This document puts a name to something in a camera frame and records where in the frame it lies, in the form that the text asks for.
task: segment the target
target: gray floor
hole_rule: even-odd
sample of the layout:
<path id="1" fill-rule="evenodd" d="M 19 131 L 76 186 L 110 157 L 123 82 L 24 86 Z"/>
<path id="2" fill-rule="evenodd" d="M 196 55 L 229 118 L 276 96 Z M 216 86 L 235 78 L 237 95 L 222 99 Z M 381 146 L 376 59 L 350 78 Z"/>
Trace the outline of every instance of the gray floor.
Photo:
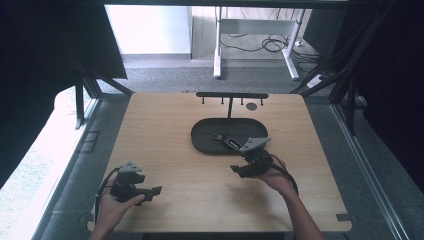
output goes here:
<path id="1" fill-rule="evenodd" d="M 119 80 L 137 92 L 237 91 L 288 93 L 289 80 L 280 61 L 228 61 L 222 80 L 213 79 L 210 62 L 187 56 L 127 56 L 129 80 Z M 103 84 L 106 92 L 86 128 L 77 151 L 59 184 L 34 239 L 87 239 L 94 194 L 102 181 L 129 97 Z M 347 233 L 325 233 L 327 239 L 396 239 L 387 214 L 364 175 L 326 95 L 306 98 L 316 131 L 330 163 L 353 228 Z M 356 139 L 367 157 L 409 239 L 424 239 L 424 197 L 381 140 L 356 111 Z M 141 239 L 143 234 L 115 233 L 112 239 Z M 293 239 L 292 234 L 152 234 L 149 239 Z"/>

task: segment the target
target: black handheld tool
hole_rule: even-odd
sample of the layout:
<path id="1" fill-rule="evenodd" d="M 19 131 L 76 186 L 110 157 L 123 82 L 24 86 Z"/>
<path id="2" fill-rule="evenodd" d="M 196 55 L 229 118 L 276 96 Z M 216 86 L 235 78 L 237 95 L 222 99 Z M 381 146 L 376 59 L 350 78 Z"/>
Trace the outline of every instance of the black handheld tool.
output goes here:
<path id="1" fill-rule="evenodd" d="M 238 173 L 241 178 L 251 178 L 264 174 L 270 167 L 278 170 L 286 177 L 293 188 L 299 194 L 296 181 L 287 169 L 281 164 L 275 165 L 272 155 L 265 150 L 265 144 L 271 138 L 249 138 L 246 144 L 239 149 L 241 156 L 247 162 L 245 166 L 231 165 L 233 172 Z"/>
<path id="2" fill-rule="evenodd" d="M 115 181 L 112 183 L 112 186 L 106 186 L 106 184 L 109 182 L 110 177 L 115 172 L 118 172 L 118 174 L 116 176 Z M 100 186 L 100 189 L 96 195 L 94 222 L 97 221 L 100 199 L 106 187 L 111 188 L 110 194 L 118 202 L 126 202 L 137 195 L 144 194 L 145 198 L 143 199 L 143 201 L 137 203 L 135 206 L 140 206 L 141 203 L 146 201 L 151 202 L 154 196 L 160 194 L 162 186 L 154 187 L 152 189 L 137 188 L 135 184 L 143 183 L 145 179 L 144 175 L 139 175 L 137 172 L 141 172 L 141 168 L 137 167 L 132 162 L 128 162 L 120 168 L 113 169 L 108 174 L 108 176 L 103 180 L 103 183 Z"/>

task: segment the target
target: metal stand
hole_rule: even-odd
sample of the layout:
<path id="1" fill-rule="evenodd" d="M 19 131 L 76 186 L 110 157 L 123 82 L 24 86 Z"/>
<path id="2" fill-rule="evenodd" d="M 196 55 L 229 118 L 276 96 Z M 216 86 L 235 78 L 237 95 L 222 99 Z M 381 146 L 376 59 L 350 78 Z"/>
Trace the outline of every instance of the metal stand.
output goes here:
<path id="1" fill-rule="evenodd" d="M 297 80 L 299 74 L 290 58 L 294 43 L 302 25 L 305 9 L 300 9 L 296 21 L 292 20 L 253 20 L 253 19 L 222 19 L 222 7 L 219 7 L 216 19 L 216 47 L 214 55 L 214 78 L 221 77 L 221 34 L 257 34 L 257 35 L 290 35 L 287 49 L 283 49 L 284 60 L 289 68 L 291 78 Z"/>

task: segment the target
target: wooden table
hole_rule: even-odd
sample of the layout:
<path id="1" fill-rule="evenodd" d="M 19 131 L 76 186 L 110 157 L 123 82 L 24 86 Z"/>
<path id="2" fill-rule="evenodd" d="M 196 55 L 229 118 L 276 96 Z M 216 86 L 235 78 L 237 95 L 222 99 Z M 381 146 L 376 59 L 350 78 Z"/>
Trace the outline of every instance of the wooden table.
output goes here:
<path id="1" fill-rule="evenodd" d="M 257 110 L 246 108 L 249 102 Z M 241 179 L 230 165 L 239 156 L 213 156 L 191 142 L 193 125 L 204 118 L 227 116 L 228 101 L 191 93 L 136 93 L 131 97 L 106 174 L 132 161 L 146 180 L 138 187 L 163 186 L 159 196 L 131 208 L 116 231 L 130 232 L 284 232 L 292 231 L 286 205 L 263 182 Z M 234 99 L 232 117 L 262 122 L 272 138 L 266 149 L 287 163 L 300 197 L 322 231 L 349 231 L 333 174 L 299 95 L 270 95 L 260 100 Z"/>

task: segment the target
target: cable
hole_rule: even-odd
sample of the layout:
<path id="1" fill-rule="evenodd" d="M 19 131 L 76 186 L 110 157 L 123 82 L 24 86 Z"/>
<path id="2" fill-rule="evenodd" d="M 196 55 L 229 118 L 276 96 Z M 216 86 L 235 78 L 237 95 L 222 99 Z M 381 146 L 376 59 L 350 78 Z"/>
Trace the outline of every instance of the cable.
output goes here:
<path id="1" fill-rule="evenodd" d="M 97 222 L 97 217 L 99 215 L 99 207 L 100 207 L 100 199 L 102 198 L 102 194 L 103 191 L 106 188 L 106 184 L 109 182 L 110 177 L 112 176 L 112 174 L 114 174 L 115 172 L 119 171 L 120 168 L 115 168 L 113 169 L 105 178 L 105 180 L 103 180 L 102 185 L 100 185 L 99 191 L 96 194 L 96 201 L 94 204 L 94 224 L 96 224 Z"/>
<path id="2" fill-rule="evenodd" d="M 276 156 L 272 155 L 272 154 L 268 154 L 268 156 L 270 156 L 270 157 L 274 157 L 274 158 L 276 158 L 276 159 L 278 160 L 278 158 L 277 158 Z M 297 183 L 296 183 L 296 181 L 294 180 L 293 176 L 292 176 L 292 175 L 290 175 L 290 173 L 287 171 L 286 167 L 284 167 L 283 163 L 282 163 L 282 162 L 280 162 L 280 160 L 278 160 L 278 162 L 281 164 L 281 167 L 279 167 L 279 166 L 277 166 L 277 165 L 275 165 L 275 164 L 273 164 L 273 163 L 269 163 L 269 162 L 263 161 L 263 160 L 261 160 L 261 159 L 255 159 L 255 161 L 259 161 L 259 162 L 261 162 L 261 163 L 263 163 L 263 164 L 267 165 L 268 167 L 274 168 L 275 170 L 277 170 L 277 171 L 279 171 L 280 173 L 282 173 L 282 174 L 283 174 L 283 176 L 284 176 L 285 178 L 287 178 L 287 179 L 290 181 L 290 183 L 291 183 L 291 185 L 293 186 L 294 190 L 295 190 L 295 191 L 296 191 L 296 193 L 299 195 L 299 189 L 298 189 L 298 187 L 297 187 Z"/>

